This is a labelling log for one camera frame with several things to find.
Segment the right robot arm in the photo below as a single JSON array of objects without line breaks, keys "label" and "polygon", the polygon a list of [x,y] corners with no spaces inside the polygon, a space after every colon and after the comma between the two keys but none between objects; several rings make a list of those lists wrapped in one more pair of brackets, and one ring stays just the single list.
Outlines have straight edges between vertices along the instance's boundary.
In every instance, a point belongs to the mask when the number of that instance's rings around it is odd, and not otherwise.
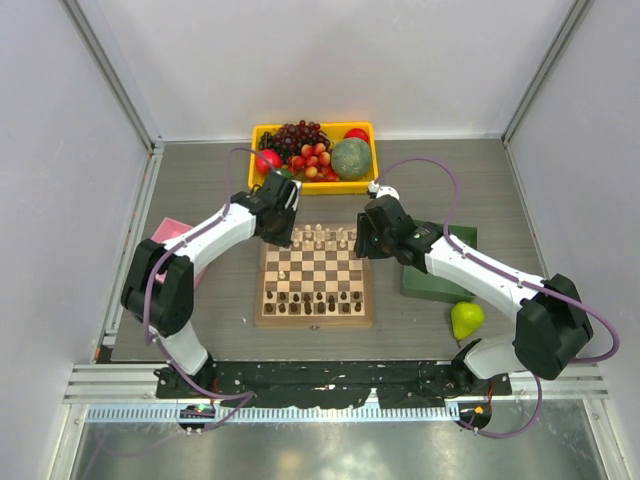
[{"label": "right robot arm", "polygon": [[470,291],[514,324],[510,334],[476,340],[452,360],[452,381],[474,394],[497,374],[529,371],[554,380],[591,340],[575,284],[514,270],[460,242],[441,224],[416,223],[398,199],[383,195],[357,216],[355,254],[393,258]]}]

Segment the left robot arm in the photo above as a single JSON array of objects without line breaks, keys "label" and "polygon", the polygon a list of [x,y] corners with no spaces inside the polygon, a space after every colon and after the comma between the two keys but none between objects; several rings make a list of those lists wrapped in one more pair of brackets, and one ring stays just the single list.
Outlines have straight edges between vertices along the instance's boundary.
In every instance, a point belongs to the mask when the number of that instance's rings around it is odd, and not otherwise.
[{"label": "left robot arm", "polygon": [[278,172],[263,185],[232,195],[209,219],[164,243],[145,239],[133,255],[120,303],[157,340],[181,370],[179,386],[191,397],[206,396],[214,383],[211,355],[201,344],[191,316],[195,280],[211,262],[236,245],[258,238],[291,244],[302,184]]}]

